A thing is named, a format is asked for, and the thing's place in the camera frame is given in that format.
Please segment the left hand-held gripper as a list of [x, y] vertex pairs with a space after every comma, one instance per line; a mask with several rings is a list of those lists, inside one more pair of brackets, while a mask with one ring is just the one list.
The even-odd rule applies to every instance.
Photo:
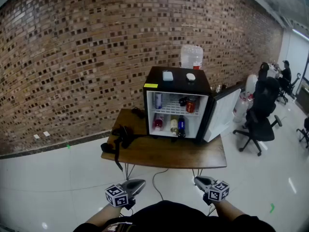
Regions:
[[131, 179], [121, 185], [112, 185], [105, 189], [106, 200], [113, 207], [124, 207], [130, 210], [136, 204], [134, 197], [144, 189], [145, 185], [146, 181], [143, 179]]

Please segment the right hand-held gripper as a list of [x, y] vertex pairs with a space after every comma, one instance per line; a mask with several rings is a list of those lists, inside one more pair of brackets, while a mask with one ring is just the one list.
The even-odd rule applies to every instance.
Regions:
[[213, 202], [220, 202], [229, 194], [229, 184], [224, 181], [215, 180], [209, 176], [196, 176], [194, 178], [194, 183], [205, 193], [203, 195], [203, 201], [207, 205]]

